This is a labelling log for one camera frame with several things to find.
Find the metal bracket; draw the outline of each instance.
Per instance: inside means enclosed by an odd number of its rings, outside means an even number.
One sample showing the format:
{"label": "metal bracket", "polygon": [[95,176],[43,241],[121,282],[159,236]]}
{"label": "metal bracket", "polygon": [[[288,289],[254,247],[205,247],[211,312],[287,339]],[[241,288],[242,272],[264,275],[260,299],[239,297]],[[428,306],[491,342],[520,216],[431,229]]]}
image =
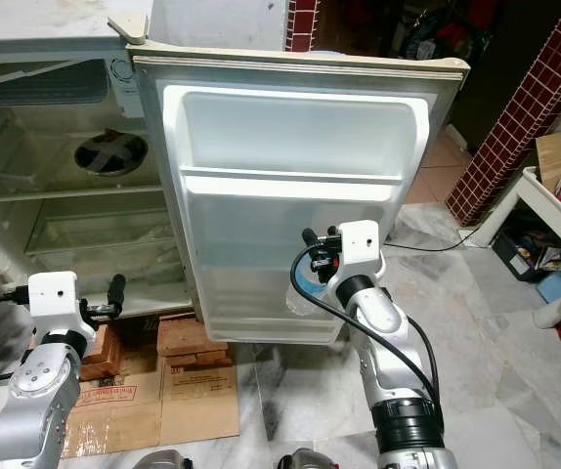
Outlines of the metal bracket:
{"label": "metal bracket", "polygon": [[107,24],[115,29],[129,44],[141,46],[148,37],[148,16],[143,13],[126,12],[107,17]]}

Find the red tile wall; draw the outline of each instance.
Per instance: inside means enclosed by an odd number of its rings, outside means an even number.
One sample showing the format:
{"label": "red tile wall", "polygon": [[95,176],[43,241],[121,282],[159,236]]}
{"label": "red tile wall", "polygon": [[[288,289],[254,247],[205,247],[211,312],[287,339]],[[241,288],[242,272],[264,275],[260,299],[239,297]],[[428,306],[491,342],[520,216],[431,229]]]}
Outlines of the red tile wall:
{"label": "red tile wall", "polygon": [[289,0],[284,49],[307,52],[313,48],[321,0]]}
{"label": "red tile wall", "polygon": [[487,212],[511,175],[561,115],[561,19],[446,199],[462,226]]}

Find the refrigerator door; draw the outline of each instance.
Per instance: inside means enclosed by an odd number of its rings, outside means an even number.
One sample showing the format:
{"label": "refrigerator door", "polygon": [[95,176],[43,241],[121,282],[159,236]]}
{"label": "refrigerator door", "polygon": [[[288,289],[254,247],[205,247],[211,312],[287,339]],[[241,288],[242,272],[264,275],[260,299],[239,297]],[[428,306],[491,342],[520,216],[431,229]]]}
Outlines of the refrigerator door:
{"label": "refrigerator door", "polygon": [[301,232],[371,219],[385,239],[467,64],[129,50],[209,336],[333,341],[339,320],[287,307]]}

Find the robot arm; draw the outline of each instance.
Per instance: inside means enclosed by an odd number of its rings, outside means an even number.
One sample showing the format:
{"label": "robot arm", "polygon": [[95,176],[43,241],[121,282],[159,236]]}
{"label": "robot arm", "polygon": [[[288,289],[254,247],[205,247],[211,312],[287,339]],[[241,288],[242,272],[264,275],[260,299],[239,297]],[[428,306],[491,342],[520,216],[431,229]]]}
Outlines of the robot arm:
{"label": "robot arm", "polygon": [[[409,340],[409,319],[377,286],[384,271],[377,224],[344,223],[328,233],[317,240],[309,233],[303,237],[313,245],[311,267],[320,282],[326,282],[329,303],[338,303],[346,317],[370,332],[366,335],[352,327],[350,339],[361,360],[361,376],[376,428],[378,468],[456,469],[454,456],[443,442],[437,392],[424,376],[420,379],[421,360]],[[304,290],[298,292],[305,296]],[[314,301],[308,293],[305,298]],[[384,339],[398,354],[375,339]],[[294,453],[293,465],[285,461],[284,467],[333,467],[327,458],[321,465],[300,465],[306,460],[306,450],[301,451]]]}
{"label": "robot arm", "polygon": [[[0,469],[52,469],[59,464],[67,416],[80,394],[81,360],[96,342],[75,284],[73,272],[36,274],[28,280],[39,345],[9,382],[0,412]],[[123,287],[124,277],[115,276],[103,310],[121,312]]]}

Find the cardboard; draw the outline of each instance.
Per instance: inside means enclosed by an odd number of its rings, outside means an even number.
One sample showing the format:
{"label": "cardboard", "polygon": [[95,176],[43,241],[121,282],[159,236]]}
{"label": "cardboard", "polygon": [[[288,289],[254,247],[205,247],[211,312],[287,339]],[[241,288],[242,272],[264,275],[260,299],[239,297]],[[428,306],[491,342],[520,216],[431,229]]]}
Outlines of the cardboard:
{"label": "cardboard", "polygon": [[172,367],[154,343],[122,346],[120,374],[81,383],[63,457],[238,435],[234,366]]}
{"label": "cardboard", "polygon": [[554,193],[561,179],[561,132],[537,138],[541,182]]}

